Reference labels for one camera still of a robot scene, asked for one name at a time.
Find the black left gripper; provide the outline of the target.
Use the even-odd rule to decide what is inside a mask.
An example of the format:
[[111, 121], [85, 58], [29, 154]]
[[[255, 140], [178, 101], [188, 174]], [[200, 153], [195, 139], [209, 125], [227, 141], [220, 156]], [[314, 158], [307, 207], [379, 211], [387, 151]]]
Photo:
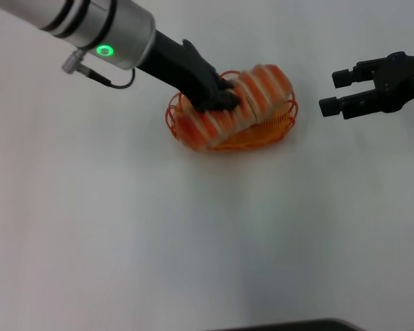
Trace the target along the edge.
[[152, 48], [138, 68], [178, 89], [197, 103], [198, 112], [234, 110], [241, 103], [237, 95], [227, 92], [234, 88], [232, 81], [219, 78], [187, 39], [177, 43], [156, 31]]

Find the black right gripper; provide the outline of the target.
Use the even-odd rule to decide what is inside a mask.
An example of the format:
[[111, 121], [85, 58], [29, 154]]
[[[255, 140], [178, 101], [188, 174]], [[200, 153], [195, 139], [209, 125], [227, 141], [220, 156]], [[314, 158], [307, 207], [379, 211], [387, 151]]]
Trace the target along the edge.
[[332, 73], [335, 88], [372, 81], [375, 90], [346, 97], [319, 100], [324, 117], [342, 115], [344, 119], [363, 117], [376, 112], [397, 112], [414, 99], [414, 56], [395, 52], [384, 59], [358, 62], [352, 70]]

